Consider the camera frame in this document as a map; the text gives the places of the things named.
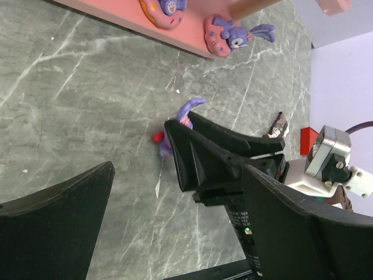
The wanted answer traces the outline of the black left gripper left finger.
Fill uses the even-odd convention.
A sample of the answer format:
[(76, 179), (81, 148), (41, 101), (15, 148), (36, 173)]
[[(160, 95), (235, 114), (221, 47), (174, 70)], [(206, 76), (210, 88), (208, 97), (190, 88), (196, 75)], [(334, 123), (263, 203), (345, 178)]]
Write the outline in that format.
[(115, 168), (101, 163), (1, 204), (1, 279), (85, 279)]

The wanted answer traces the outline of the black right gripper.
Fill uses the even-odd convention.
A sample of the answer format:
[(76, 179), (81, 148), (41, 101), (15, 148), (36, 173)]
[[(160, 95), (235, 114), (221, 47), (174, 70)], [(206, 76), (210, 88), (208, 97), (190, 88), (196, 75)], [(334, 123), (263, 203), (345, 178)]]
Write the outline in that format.
[(275, 154), (283, 151), (285, 140), (240, 134), (194, 112), (188, 117), (193, 130), (176, 120), (164, 124), (180, 189), (196, 191), (193, 200), (206, 207), (224, 206), (253, 276), (261, 277), (262, 269), (242, 190), (242, 168), (247, 161), (233, 163), (228, 151), (248, 158)]

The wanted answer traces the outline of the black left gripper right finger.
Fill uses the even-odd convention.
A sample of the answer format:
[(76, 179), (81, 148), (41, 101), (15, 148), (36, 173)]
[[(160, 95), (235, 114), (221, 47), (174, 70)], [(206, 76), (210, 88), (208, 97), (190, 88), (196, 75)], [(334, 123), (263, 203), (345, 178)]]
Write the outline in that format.
[(242, 189), (264, 279), (372, 279), (372, 217), (328, 205), (258, 169)]

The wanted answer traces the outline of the small purple bunny toy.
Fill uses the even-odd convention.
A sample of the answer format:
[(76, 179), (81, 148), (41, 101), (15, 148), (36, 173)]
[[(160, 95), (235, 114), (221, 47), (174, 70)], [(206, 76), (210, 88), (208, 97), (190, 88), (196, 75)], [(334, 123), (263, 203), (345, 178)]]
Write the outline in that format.
[(193, 122), (188, 115), (194, 107), (204, 103), (206, 103), (206, 99), (200, 97), (188, 100), (179, 108), (175, 117), (169, 118), (164, 123), (163, 130), (153, 134), (152, 140), (158, 144), (159, 156), (162, 159), (174, 155), (173, 144), (177, 138), (177, 133), (181, 132), (181, 138), (183, 138), (184, 132), (187, 130), (186, 128), (181, 128), (183, 125), (189, 130), (193, 129)]

